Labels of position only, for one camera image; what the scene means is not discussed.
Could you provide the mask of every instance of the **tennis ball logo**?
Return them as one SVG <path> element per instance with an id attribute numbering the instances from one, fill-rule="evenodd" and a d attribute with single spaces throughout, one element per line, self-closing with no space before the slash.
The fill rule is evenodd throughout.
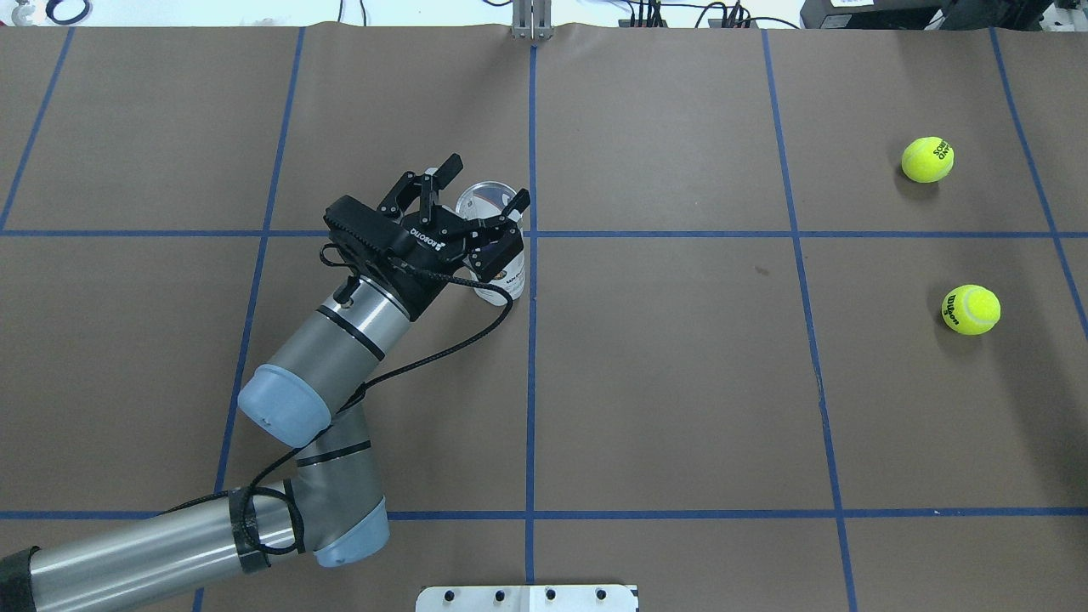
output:
<path id="1" fill-rule="evenodd" d="M 943 138 L 927 136 L 911 143 L 900 164 L 903 174 L 916 183 L 936 183 L 952 171 L 955 151 Z"/>
<path id="2" fill-rule="evenodd" d="M 944 296 L 941 316 L 952 331 L 978 335 L 993 329 L 1001 319 L 1001 302 L 985 286 L 965 284 Z"/>
<path id="3" fill-rule="evenodd" d="M 937 148 L 934 149 L 934 155 L 937 156 L 937 159 L 944 159 L 951 152 L 952 152 L 952 147 L 950 147 L 949 144 L 945 143 L 944 140 L 941 140 L 940 144 L 937 145 Z"/>
<path id="4" fill-rule="evenodd" d="M 954 326 L 960 325 L 960 319 L 955 318 L 955 294 L 954 293 L 951 294 L 951 295 L 949 295 L 949 299 L 945 303 L 944 311 L 941 313 L 941 315 L 944 315 L 944 318 L 947 318 L 948 320 L 952 321 L 952 325 L 954 325 Z"/>

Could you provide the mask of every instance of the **blue joint cap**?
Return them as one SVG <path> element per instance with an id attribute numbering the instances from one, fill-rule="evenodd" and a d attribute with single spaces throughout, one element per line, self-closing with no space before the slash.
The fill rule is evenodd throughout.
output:
<path id="1" fill-rule="evenodd" d="M 290 370 L 264 364 L 238 393 L 238 407 L 293 449 L 305 446 L 332 423 L 318 392 Z"/>
<path id="2" fill-rule="evenodd" d="M 355 527 L 336 538 L 333 543 L 314 551 L 313 555 L 322 567 L 339 567 L 374 554 L 388 540 L 390 518 L 385 514 L 385 498 L 382 498 L 374 510 Z"/>

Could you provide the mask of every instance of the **table surface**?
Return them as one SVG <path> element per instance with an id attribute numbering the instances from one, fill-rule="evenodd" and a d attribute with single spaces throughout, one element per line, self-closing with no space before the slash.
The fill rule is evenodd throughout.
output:
<path id="1" fill-rule="evenodd" d="M 1088 126 L 1053 112 L 1088 76 L 1049 68 L 1086 50 L 0 29 L 3 552 L 279 456 L 236 393 L 342 280 L 322 210 L 457 151 L 450 194 L 532 192 L 531 281 L 485 341 L 368 397 L 388 546 L 153 610 L 596 580 L 646 610 L 1088 609 Z M 955 168 L 912 183 L 898 156 L 932 134 Z M 939 321 L 962 283 L 1001 297 L 989 334 Z M 495 313 L 449 287 L 388 366 Z"/>

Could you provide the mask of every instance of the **metal bracket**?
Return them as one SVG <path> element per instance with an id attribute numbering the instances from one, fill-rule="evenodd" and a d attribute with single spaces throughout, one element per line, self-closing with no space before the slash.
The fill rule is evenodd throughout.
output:
<path id="1" fill-rule="evenodd" d="M 429 587 L 416 612 L 638 612 L 634 585 Z"/>
<path id="2" fill-rule="evenodd" d="M 552 27 L 552 0 L 514 0 L 515 38 L 547 40 L 555 34 Z"/>

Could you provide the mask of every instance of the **white mounting plate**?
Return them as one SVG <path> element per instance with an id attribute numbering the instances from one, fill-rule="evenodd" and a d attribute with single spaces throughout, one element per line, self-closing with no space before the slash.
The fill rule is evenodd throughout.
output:
<path id="1" fill-rule="evenodd" d="M 598 591 L 605 596 L 604 599 L 601 599 Z M 429 587 L 416 599 L 416 612 L 489 611 L 639 612 L 639 587 L 634 585 Z"/>

